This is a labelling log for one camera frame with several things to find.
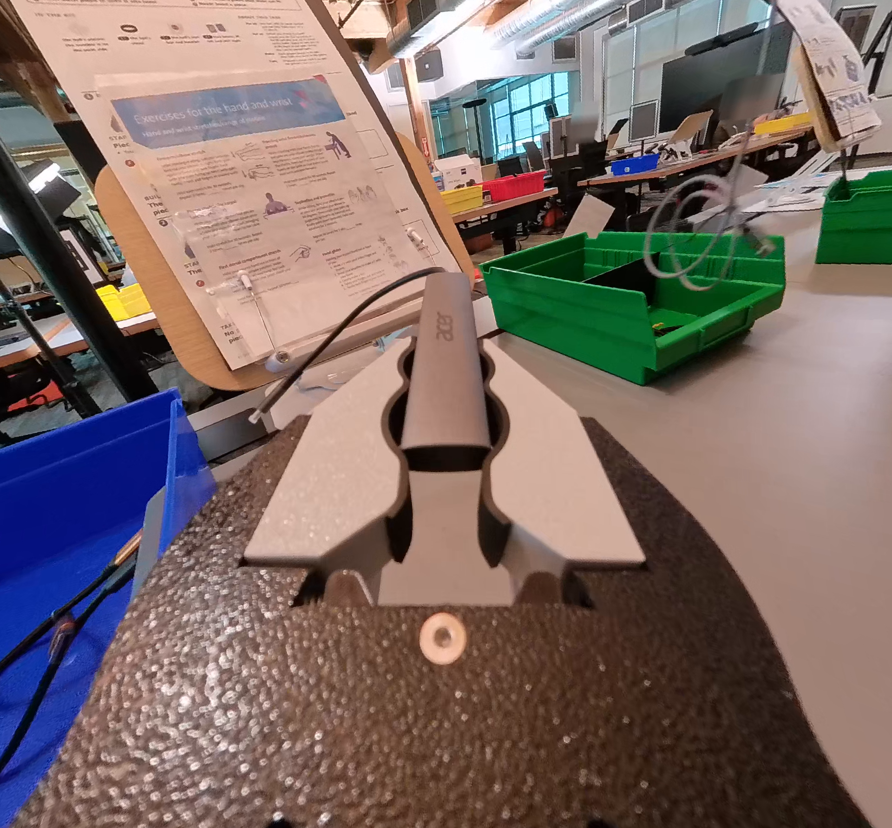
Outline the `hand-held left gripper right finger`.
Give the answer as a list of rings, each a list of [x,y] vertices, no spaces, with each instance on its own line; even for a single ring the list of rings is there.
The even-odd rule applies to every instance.
[[[646,556],[581,417],[490,340],[498,434],[483,466],[479,545],[510,577],[624,569]]]

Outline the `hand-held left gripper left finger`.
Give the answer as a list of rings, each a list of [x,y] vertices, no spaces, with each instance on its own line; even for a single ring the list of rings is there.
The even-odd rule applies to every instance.
[[[379,574],[412,537],[407,459],[391,413],[414,339],[398,339],[319,404],[243,552],[251,567]]]

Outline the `grey metal USB hub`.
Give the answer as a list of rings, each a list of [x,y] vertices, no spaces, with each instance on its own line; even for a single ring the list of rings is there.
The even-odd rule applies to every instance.
[[[478,470],[492,446],[468,279],[428,278],[400,447],[414,472]]]

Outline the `green plastic bin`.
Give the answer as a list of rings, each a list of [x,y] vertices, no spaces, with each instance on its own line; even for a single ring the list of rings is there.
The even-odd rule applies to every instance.
[[[891,265],[891,171],[839,178],[821,210],[817,265]]]
[[[586,233],[481,266],[504,332],[640,386],[749,332],[779,309],[785,242],[772,250],[723,235],[692,276],[654,276],[644,232]]]

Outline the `black cable orange plug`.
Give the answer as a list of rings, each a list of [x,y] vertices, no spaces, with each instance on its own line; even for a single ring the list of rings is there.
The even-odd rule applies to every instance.
[[[109,596],[117,593],[132,579],[138,560],[142,532],[137,532],[121,547],[101,573],[76,593],[72,599],[51,612],[35,629],[1,659],[1,672],[20,661],[45,636],[50,637],[47,665],[56,666],[74,641],[85,622]]]

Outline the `white stand base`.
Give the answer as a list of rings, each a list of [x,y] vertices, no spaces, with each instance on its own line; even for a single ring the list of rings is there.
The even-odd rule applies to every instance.
[[[412,339],[376,340],[369,346],[341,354],[329,361],[308,368],[298,379],[296,388],[302,393],[323,390],[335,391],[351,381],[379,357],[400,346],[410,345]]]

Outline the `red plastic bin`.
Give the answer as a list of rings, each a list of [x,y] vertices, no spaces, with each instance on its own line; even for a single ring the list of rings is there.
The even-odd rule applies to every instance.
[[[541,170],[484,181],[482,184],[484,204],[490,205],[541,193],[545,189],[546,176],[546,171]]]

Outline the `blue banner laminated sheet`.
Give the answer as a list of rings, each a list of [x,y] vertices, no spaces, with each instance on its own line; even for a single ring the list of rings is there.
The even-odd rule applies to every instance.
[[[96,91],[230,366],[328,332],[429,265],[325,76],[103,76]]]

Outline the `white cardboard box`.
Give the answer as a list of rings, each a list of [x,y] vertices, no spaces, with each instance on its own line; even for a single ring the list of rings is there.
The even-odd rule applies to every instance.
[[[480,185],[483,181],[479,159],[468,154],[445,156],[433,163],[434,178],[440,191]]]

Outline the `black metal pole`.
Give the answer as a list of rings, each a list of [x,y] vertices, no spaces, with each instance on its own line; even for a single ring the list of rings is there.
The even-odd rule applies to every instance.
[[[157,394],[148,371],[80,270],[5,144],[1,145],[1,214],[20,251],[42,274],[118,392],[128,402]]]

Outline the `studio light panel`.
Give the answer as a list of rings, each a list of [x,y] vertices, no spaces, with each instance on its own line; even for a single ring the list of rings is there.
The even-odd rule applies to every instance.
[[[30,162],[19,169],[53,222],[59,221],[81,196],[80,191],[61,176],[61,166],[53,160]]]

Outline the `white printed instruction sheet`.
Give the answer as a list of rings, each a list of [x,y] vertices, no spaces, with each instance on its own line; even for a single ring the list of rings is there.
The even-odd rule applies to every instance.
[[[226,361],[232,348],[209,312],[196,304],[192,284],[198,282],[197,271],[183,268],[176,240],[163,219],[160,198],[128,176],[123,160],[127,141],[113,130],[109,111],[97,96],[100,77],[325,76],[344,99],[348,118],[387,186],[400,223],[427,256],[426,267],[460,270],[433,229],[425,204],[403,176],[405,168],[390,149],[362,89],[304,0],[9,1]],[[328,332],[275,352],[307,354]],[[254,364],[262,366],[270,357]],[[227,363],[233,370],[254,365]]]

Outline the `document stand with papers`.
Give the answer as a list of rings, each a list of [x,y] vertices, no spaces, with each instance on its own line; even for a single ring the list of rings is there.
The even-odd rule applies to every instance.
[[[813,129],[831,154],[870,138],[882,126],[853,42],[819,0],[770,0],[799,42],[794,57]]]

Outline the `black wall screen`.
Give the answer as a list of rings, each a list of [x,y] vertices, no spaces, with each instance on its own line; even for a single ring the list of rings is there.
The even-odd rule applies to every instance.
[[[755,74],[757,62],[757,52],[726,46],[664,63],[657,131],[675,131],[688,116],[715,109],[728,84]]]

